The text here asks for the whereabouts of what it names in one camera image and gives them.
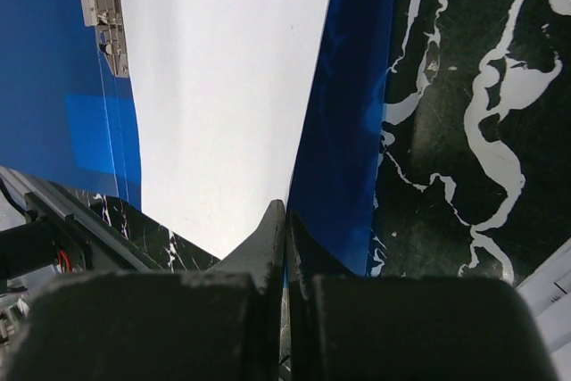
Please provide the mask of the blue file folder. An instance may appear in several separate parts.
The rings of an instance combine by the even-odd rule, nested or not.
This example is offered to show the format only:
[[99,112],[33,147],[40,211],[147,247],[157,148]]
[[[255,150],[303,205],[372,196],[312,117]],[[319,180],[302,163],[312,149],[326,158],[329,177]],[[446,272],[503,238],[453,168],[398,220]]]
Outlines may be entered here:
[[[386,260],[371,220],[392,7],[328,1],[283,201],[351,271],[370,277]],[[87,23],[93,12],[86,0],[1,0],[1,163],[143,213],[127,42],[118,76]]]

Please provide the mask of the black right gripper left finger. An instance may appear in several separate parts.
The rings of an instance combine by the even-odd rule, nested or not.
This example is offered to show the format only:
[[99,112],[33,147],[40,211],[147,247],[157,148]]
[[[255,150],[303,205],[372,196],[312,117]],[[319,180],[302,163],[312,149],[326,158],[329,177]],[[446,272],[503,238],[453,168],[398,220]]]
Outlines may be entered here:
[[41,288],[4,380],[276,380],[286,210],[205,271],[63,274]]

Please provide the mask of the white paper stack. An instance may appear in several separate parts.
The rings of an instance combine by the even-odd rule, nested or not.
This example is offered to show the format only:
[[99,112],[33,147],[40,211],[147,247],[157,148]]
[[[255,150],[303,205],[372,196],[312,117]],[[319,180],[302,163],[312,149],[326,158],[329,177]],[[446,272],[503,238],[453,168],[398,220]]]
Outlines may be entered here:
[[517,287],[560,380],[570,379],[570,254],[567,240]]

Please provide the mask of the white sheet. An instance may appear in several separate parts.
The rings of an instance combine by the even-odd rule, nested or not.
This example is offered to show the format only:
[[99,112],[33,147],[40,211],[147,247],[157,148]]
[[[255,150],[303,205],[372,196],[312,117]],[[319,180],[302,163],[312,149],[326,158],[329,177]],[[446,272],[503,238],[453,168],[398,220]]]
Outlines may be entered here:
[[224,258],[285,201],[329,0],[121,0],[141,208]]

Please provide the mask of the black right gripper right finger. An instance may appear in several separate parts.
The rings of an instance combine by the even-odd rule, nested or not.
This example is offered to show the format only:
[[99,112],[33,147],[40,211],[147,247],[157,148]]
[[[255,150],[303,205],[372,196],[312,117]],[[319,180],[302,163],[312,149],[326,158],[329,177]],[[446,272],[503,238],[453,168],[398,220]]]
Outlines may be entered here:
[[295,380],[554,380],[517,291],[499,279],[359,277],[285,224]]

